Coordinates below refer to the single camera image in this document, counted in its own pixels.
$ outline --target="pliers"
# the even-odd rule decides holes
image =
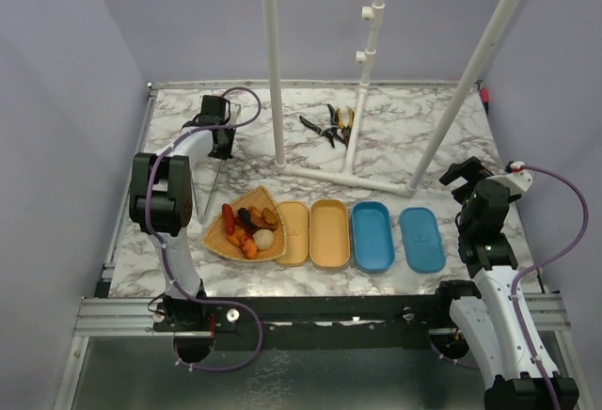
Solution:
[[[334,111],[334,107],[332,107],[330,104],[328,105],[328,109],[332,108],[332,110]],[[342,132],[342,138],[343,138],[343,142],[345,144],[345,147],[349,147],[349,138],[351,137],[351,129],[354,127],[354,110],[347,106],[347,110],[349,111],[349,123],[347,123],[347,125],[345,126],[345,123],[342,121],[341,119],[341,110],[337,109],[337,116],[336,116],[336,121],[337,124],[339,125],[339,128],[341,128],[341,132]]]
[[[301,123],[303,123],[304,126],[306,126],[307,128],[310,128],[316,134],[323,135],[326,139],[328,139],[328,141],[330,142],[330,145],[334,149],[335,148],[335,139],[337,139],[339,142],[341,142],[343,144],[345,143],[345,141],[337,133],[337,130],[339,129],[339,126],[340,126],[337,111],[330,104],[328,105],[328,111],[330,112],[330,125],[331,125],[330,128],[325,128],[325,129],[320,128],[318,125],[311,123],[309,120],[307,120],[303,116],[299,116],[299,120],[301,120]]]

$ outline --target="marble tabletop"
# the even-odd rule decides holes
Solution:
[[[155,151],[173,140],[182,125],[198,113],[202,94],[219,90],[161,90],[150,122],[145,151]],[[454,217],[460,210],[438,177],[453,162],[469,156],[479,157],[491,170],[501,170],[496,145],[489,130],[483,106],[472,91],[452,125],[420,189],[411,198],[379,191],[350,188],[326,181],[278,175],[273,168],[274,138],[270,96],[257,90],[264,110],[253,124],[236,134],[233,159],[222,165],[207,217],[203,225],[193,216],[188,227],[192,258],[210,296],[328,296],[425,294],[435,291],[439,281],[468,279],[466,266],[457,252]],[[371,89],[358,141],[355,172],[359,177],[380,181],[407,181],[416,167],[430,133],[440,119],[453,87],[411,86]],[[345,108],[355,104],[351,88],[286,88],[282,92],[287,162],[298,166],[339,171],[345,148],[330,144],[306,129],[299,115],[319,124],[328,124],[326,103]],[[254,101],[247,95],[233,94],[242,105],[241,119],[254,113]],[[203,214],[220,162],[207,158],[193,171],[199,213]],[[396,260],[382,274],[367,274],[352,258],[339,271],[318,269],[311,261],[288,268],[272,261],[246,264],[224,260],[202,247],[203,230],[219,214],[222,203],[265,185],[276,201],[300,200],[311,203],[320,198],[338,198],[351,208],[361,200],[378,200],[391,214]],[[418,274],[405,261],[399,227],[400,212],[409,207],[429,208],[437,217],[447,262],[437,274]],[[531,254],[518,212],[514,205],[504,229],[521,267],[530,265]],[[127,214],[122,221],[115,251],[116,268],[109,297],[149,297],[162,292],[165,281],[159,260],[147,235],[140,232]],[[523,280],[526,292],[538,292],[536,277]]]

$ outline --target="pvc pipe frame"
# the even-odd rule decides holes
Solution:
[[[458,86],[451,97],[443,117],[436,126],[426,150],[422,154],[420,162],[408,184],[386,183],[367,180],[353,175],[353,164],[356,155],[357,138],[361,126],[362,115],[368,97],[368,85],[370,84],[370,73],[372,71],[374,56],[376,54],[376,43],[378,31],[383,21],[385,0],[374,0],[371,8],[362,9],[362,15],[366,19],[372,19],[371,33],[368,38],[368,47],[364,52],[357,52],[356,60],[363,64],[362,78],[359,82],[359,90],[356,97],[356,116],[354,126],[349,140],[347,154],[341,173],[324,172],[322,170],[306,169],[299,166],[286,164],[284,154],[284,125],[282,122],[282,97],[280,87],[279,69],[279,46],[277,30],[277,2],[276,0],[262,0],[263,18],[265,22],[265,37],[268,49],[268,66],[270,78],[270,96],[272,100],[272,117],[274,124],[274,142],[276,147],[276,167],[280,173],[296,175],[304,178],[331,181],[352,187],[365,187],[378,191],[391,192],[403,197],[413,197],[418,185],[426,172],[429,164],[433,161],[435,154],[448,130],[452,126],[462,104],[464,103],[470,89],[479,74],[483,70],[487,59],[501,37],[506,25],[510,21],[520,0],[499,0],[489,24],[485,28],[481,40],[477,45],[467,68],[462,75]]]

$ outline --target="red object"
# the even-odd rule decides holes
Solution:
[[[222,215],[224,216],[224,227],[227,235],[234,234],[236,224],[234,224],[234,211],[228,204],[222,205]]]
[[[483,103],[489,103],[489,91],[485,87],[481,89],[481,100]]]

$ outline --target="white wall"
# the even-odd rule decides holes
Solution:
[[[529,0],[486,75],[490,122],[505,161],[555,170],[579,186],[591,211],[582,243],[545,272],[560,289],[581,363],[602,406],[602,0]],[[531,251],[544,260],[575,237],[570,190],[537,177],[519,210]]]
[[[104,0],[148,81],[267,77],[261,0]],[[375,79],[458,79],[498,0],[387,0]],[[282,76],[359,79],[372,0],[278,0]]]
[[[103,0],[0,0],[0,407],[51,408],[145,107]]]

